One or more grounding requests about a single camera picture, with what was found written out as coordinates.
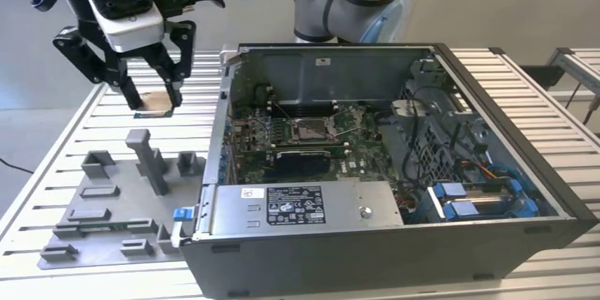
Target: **blue latch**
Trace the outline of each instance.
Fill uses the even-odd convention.
[[[461,183],[437,183],[433,186],[434,197],[460,198],[466,197],[465,187]]]
[[[469,200],[457,200],[449,202],[444,205],[442,210],[448,221],[456,219],[468,219],[469,217],[478,215],[477,208]]]
[[[190,221],[194,217],[194,210],[188,207],[180,207],[172,212],[173,221]]]

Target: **white label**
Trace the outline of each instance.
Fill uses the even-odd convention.
[[[264,198],[262,188],[242,188],[241,198]]]
[[[330,59],[329,58],[318,58],[314,61],[316,66],[329,66],[330,65]]]

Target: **barcode sticker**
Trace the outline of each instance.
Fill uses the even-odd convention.
[[[262,188],[242,188],[241,198],[264,198]]]

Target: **connector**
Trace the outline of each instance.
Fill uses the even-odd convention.
[[[222,0],[153,0],[162,17],[170,18],[193,10],[193,5],[200,1],[212,1],[220,7],[225,7]]]

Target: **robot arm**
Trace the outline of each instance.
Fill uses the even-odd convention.
[[[32,0],[32,5],[45,12],[56,1]],[[172,109],[181,105],[178,89],[190,76],[196,24],[166,19],[192,11],[198,1],[213,1],[225,7],[222,0],[66,0],[77,26],[60,31],[54,47],[90,82],[105,82],[122,94],[132,110],[142,107],[125,62],[133,57],[142,58],[162,78]],[[181,51],[177,63],[162,45],[165,34]],[[104,58],[94,54],[88,43],[102,51]]]

